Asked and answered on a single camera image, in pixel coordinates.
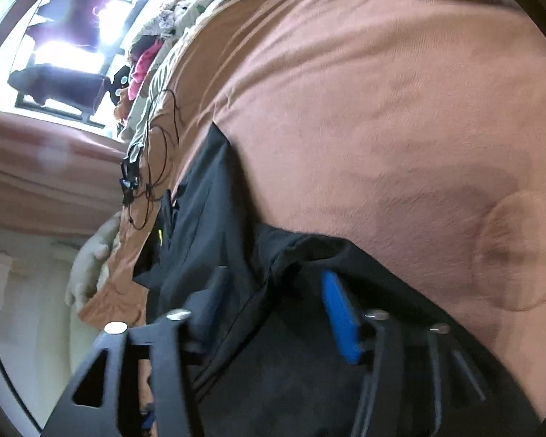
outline pink cloth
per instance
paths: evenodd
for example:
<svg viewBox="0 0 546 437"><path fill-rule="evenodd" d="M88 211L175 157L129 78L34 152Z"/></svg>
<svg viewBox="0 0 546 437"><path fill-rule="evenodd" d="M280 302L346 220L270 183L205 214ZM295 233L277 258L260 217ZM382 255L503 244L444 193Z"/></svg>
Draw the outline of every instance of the pink cloth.
<svg viewBox="0 0 546 437"><path fill-rule="evenodd" d="M137 60L137 63L135 64L135 69L131 74L131 81L129 83L129 89L127 92L129 100L135 100L135 98L137 97L137 94L140 91L141 84L146 78L146 74L148 73L148 70L150 69L152 62L154 61L156 54L158 54L158 51L162 46L163 40L157 40Z"/></svg>

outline bedsheet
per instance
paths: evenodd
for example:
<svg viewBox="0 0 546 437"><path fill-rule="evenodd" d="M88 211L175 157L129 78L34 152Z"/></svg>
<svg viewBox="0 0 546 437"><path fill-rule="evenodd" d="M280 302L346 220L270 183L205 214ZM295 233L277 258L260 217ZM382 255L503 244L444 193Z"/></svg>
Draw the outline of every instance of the bedsheet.
<svg viewBox="0 0 546 437"><path fill-rule="evenodd" d="M168 87L141 160L156 197L214 121L265 222L360 246L492 350L546 415L546 40L526 15L235 0L175 58ZM131 275L157 208L142 196L123 211L84 321L143 321Z"/></svg>

